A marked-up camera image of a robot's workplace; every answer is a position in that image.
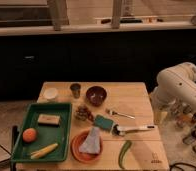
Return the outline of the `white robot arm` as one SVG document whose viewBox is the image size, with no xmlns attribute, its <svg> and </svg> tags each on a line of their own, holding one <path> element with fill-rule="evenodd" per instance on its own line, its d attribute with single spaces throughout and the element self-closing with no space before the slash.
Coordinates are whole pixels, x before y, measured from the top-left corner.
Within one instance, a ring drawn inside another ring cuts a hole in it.
<svg viewBox="0 0 196 171">
<path fill-rule="evenodd" d="M 188 104 L 196 112 L 196 65 L 184 62 L 161 70 L 157 86 L 150 94 L 154 123 L 158 125 L 162 113 L 177 100 Z"/>
</svg>

